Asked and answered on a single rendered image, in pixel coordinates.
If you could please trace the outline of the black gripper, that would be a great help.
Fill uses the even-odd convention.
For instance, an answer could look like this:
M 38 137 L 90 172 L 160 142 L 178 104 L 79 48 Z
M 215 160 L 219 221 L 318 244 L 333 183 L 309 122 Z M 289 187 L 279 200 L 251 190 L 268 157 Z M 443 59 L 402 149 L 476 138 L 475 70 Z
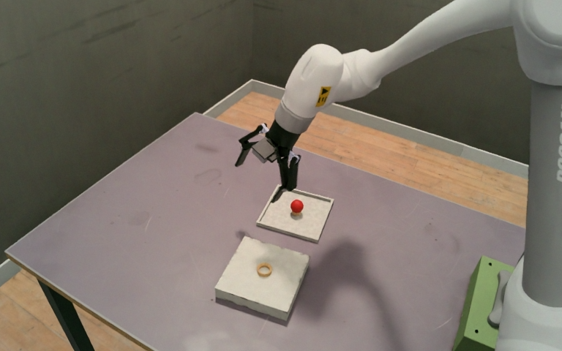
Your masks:
M 239 140 L 242 144 L 241 150 L 242 153 L 236 163 L 236 167 L 242 166 L 251 150 L 251 148 L 257 144 L 258 142 L 249 143 L 248 140 L 251 140 L 255 136 L 259 135 L 260 133 L 266 133 L 266 137 L 269 139 L 271 138 L 275 143 L 280 145 L 277 154 L 280 155 L 280 158 L 277 160 L 280 164 L 280 172 L 282 176 L 282 186 L 280 187 L 278 193 L 272 200 L 273 203 L 276 203 L 278 200 L 281 199 L 284 192 L 293 191 L 298 187 L 298 180 L 299 180 L 299 163 L 301 160 L 301 154 L 295 154 L 293 152 L 293 147 L 296 145 L 297 140 L 301 136 L 301 134 L 296 134 L 283 129 L 276 121 L 274 120 L 270 129 L 267 128 L 267 124 L 261 124 L 258 128 L 248 134 L 247 136 L 243 137 Z M 271 136 L 271 137 L 270 137 Z M 290 167 L 289 167 L 289 156 L 291 157 Z M 284 158 L 282 158 L 284 157 Z

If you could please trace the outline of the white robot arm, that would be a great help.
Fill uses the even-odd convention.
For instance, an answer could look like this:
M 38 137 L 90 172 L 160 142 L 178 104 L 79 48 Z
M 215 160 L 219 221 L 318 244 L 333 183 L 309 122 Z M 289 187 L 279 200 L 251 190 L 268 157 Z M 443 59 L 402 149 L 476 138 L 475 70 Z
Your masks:
M 498 328 L 495 351 L 562 351 L 562 0 L 454 0 L 376 52 L 341 55 L 313 45 L 274 117 L 283 129 L 304 133 L 319 110 L 368 94 L 399 67 L 511 25 L 518 63 L 531 79 L 525 243 L 513 273 L 498 273 L 487 322 Z

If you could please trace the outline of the red ball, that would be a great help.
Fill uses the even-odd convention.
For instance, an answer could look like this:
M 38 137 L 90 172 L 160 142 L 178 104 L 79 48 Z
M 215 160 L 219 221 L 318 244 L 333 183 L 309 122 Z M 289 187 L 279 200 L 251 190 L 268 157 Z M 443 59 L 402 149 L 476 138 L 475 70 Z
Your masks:
M 304 204 L 303 204 L 303 202 L 300 201 L 300 200 L 294 200 L 294 201 L 291 203 L 291 210 L 292 210 L 294 213 L 299 213 L 299 212 L 301 212 L 301 211 L 303 210 L 303 208 L 304 208 Z

